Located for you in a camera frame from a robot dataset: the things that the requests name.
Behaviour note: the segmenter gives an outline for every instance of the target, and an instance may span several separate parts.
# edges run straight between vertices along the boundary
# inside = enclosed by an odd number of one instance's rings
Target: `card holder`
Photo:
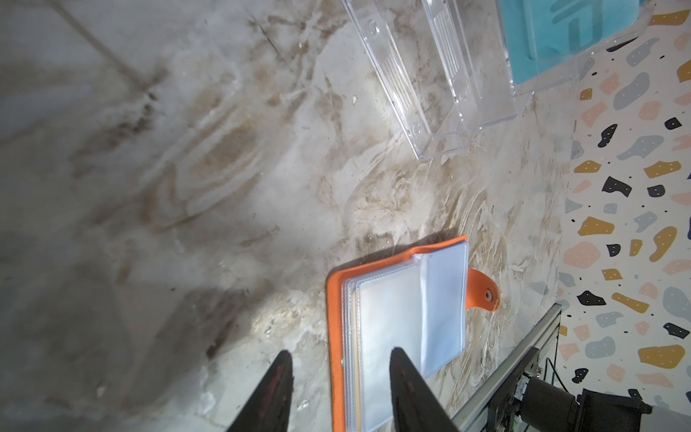
[[[468,269],[465,236],[332,274],[327,286],[334,431],[372,431],[392,417],[388,364],[400,346],[425,377],[465,343],[465,311],[494,311],[498,287]]]

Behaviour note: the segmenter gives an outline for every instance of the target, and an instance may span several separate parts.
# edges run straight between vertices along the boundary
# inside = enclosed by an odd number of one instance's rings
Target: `patterned wallpaper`
[[[691,414],[690,2],[580,74],[562,228],[557,369]]]

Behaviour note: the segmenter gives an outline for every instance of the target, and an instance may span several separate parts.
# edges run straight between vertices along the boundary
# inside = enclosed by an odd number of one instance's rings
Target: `clear plastic tray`
[[[536,48],[537,63],[553,64],[559,57],[559,64],[514,84],[501,3],[343,1],[419,160],[466,149],[483,127],[514,118],[526,95],[578,76],[592,53],[645,31],[653,8],[650,0],[645,2],[636,24],[585,52],[543,58]],[[522,2],[530,20],[538,0]],[[568,6],[569,1],[557,3]]]

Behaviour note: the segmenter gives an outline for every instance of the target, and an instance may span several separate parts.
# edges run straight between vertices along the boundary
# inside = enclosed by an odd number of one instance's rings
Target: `orange leather cover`
[[[385,267],[400,264],[416,254],[428,254],[435,250],[454,246],[468,241],[467,236],[452,238],[434,245],[412,247],[405,252],[374,263],[359,265],[335,272],[326,284],[327,318],[329,322],[329,347],[331,353],[331,382],[333,396],[334,432],[346,432],[345,382],[343,380],[343,305],[341,287],[343,282],[365,273],[376,272]],[[466,291],[466,310],[481,308],[494,312],[499,308],[501,298],[499,287],[485,273],[468,269],[468,288]]]

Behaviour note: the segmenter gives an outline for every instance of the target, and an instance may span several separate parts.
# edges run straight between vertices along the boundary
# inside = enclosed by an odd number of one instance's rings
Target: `black cable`
[[[570,393],[569,390],[568,390],[568,389],[566,388],[566,386],[564,385],[564,383],[562,382],[561,378],[559,378],[559,372],[557,372],[557,368],[554,367],[554,363],[552,363],[552,360],[551,360],[549,357],[547,357],[547,361],[548,361],[549,364],[552,366],[552,370],[554,371],[554,375],[557,376],[557,379],[559,380],[559,384],[562,385],[562,387],[564,388],[564,390],[566,391],[566,393]]]

